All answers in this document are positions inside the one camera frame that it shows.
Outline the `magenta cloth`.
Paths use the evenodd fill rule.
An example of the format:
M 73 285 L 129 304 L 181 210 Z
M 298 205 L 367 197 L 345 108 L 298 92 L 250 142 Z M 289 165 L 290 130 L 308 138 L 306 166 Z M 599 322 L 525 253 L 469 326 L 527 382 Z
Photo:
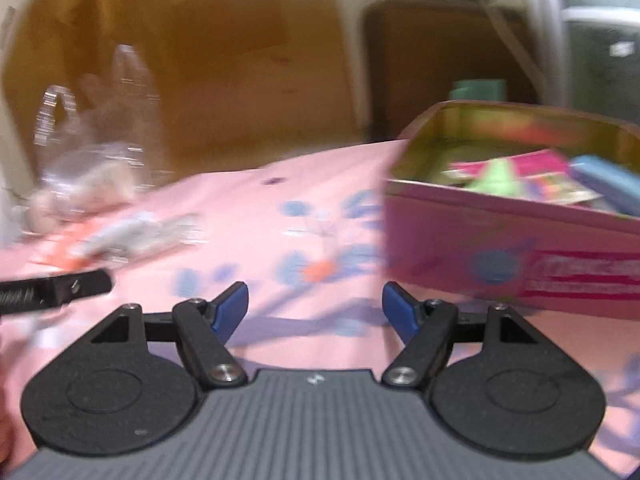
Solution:
M 505 177 L 520 180 L 538 174 L 565 174 L 568 159 L 557 151 L 545 148 L 524 154 L 495 157 L 479 162 L 450 162 L 444 170 L 447 177 L 462 181 L 479 181 L 484 177 Z

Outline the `pink floral bedsheet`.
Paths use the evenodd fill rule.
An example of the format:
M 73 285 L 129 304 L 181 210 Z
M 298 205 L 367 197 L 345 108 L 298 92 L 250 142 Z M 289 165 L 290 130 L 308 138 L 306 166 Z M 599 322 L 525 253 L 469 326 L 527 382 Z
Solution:
M 190 214 L 196 239 L 149 261 L 119 264 L 113 291 L 40 315 L 5 318 L 1 355 L 14 442 L 10 467 L 34 452 L 20 414 L 33 374 L 121 304 L 165 312 L 242 281 L 250 310 L 230 340 L 247 370 L 368 368 L 381 373 L 400 343 L 381 311 L 382 187 L 392 141 L 300 156 L 264 168 L 198 174 L 140 204 L 2 252 L 6 280 L 65 268 L 77 243 L 118 220 Z

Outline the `pink biscuit tin box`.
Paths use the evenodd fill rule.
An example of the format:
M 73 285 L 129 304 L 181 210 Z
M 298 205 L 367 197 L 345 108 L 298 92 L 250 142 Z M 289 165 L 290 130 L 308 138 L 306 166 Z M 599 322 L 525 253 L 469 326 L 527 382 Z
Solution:
M 584 206 L 455 186 L 454 164 L 507 157 L 535 174 L 579 155 L 637 169 L 639 129 L 557 107 L 449 101 L 402 132 L 384 185 L 386 273 L 394 280 L 531 307 L 636 320 L 639 221 Z

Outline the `light green cloth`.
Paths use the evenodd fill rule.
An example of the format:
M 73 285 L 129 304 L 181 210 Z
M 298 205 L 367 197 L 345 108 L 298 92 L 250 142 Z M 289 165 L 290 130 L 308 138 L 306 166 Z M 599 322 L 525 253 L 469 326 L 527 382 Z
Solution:
M 504 198 L 522 198 L 523 183 L 510 158 L 493 158 L 480 162 L 469 170 L 470 180 L 465 191 Z

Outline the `green paper cup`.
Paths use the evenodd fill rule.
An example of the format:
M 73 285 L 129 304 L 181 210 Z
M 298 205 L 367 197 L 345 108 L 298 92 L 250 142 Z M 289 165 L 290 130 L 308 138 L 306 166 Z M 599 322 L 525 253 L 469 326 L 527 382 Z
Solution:
M 503 102 L 506 100 L 506 82 L 503 79 L 465 79 L 454 82 L 450 100 Z

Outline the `bagged smiley keyring pouch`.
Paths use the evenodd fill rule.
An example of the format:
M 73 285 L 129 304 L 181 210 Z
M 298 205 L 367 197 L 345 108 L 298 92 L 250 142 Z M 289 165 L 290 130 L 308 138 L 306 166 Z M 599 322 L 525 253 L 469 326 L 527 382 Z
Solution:
M 153 221 L 131 235 L 124 246 L 122 256 L 128 262 L 159 257 L 186 246 L 206 242 L 206 233 L 197 214 Z

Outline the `brown chair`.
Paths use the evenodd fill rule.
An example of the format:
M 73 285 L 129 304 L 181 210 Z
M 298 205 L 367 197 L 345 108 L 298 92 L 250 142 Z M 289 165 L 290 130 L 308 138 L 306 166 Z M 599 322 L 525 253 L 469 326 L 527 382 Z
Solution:
M 378 0 L 362 26 L 371 142 L 397 138 L 457 81 L 502 79 L 507 101 L 538 101 L 480 0 Z

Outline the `clear plastic bag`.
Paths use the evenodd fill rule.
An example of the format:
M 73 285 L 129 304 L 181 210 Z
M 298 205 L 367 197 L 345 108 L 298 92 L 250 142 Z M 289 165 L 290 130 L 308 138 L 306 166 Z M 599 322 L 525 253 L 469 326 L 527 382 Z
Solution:
M 144 190 L 136 200 L 168 183 L 160 95 L 134 47 L 117 46 L 110 78 L 87 74 L 80 88 L 91 102 L 88 110 L 80 110 L 76 94 L 64 86 L 51 84 L 42 94 L 34 125 L 35 190 L 115 169 L 132 170 L 140 179 Z

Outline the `colour marker pen pack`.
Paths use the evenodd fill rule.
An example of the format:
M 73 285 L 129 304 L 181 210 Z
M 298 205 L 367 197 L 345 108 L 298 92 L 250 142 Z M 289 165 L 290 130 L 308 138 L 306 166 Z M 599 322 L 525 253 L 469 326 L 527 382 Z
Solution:
M 534 202 L 573 206 L 590 203 L 600 195 L 562 172 L 532 174 L 521 178 L 525 197 Z

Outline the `white paper cup stack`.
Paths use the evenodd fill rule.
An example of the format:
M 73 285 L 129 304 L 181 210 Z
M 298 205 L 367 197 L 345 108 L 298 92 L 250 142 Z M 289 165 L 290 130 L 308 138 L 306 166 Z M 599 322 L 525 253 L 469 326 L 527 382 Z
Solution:
M 13 208 L 15 219 L 29 235 L 48 234 L 65 222 L 130 204 L 144 186 L 132 170 L 90 171 L 70 183 L 49 183 Z

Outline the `blue sponge case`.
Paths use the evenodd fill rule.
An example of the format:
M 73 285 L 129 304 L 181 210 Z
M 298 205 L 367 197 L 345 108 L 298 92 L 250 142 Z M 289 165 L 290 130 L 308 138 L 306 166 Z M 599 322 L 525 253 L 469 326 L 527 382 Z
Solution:
M 570 161 L 570 175 L 599 194 L 616 211 L 638 217 L 638 174 L 597 156 L 582 155 Z

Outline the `patterned glass cabinet door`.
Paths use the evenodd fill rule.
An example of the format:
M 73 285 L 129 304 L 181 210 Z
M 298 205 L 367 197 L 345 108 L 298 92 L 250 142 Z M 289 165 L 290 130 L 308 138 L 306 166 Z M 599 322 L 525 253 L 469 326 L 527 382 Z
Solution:
M 639 0 L 528 0 L 546 104 L 639 121 Z

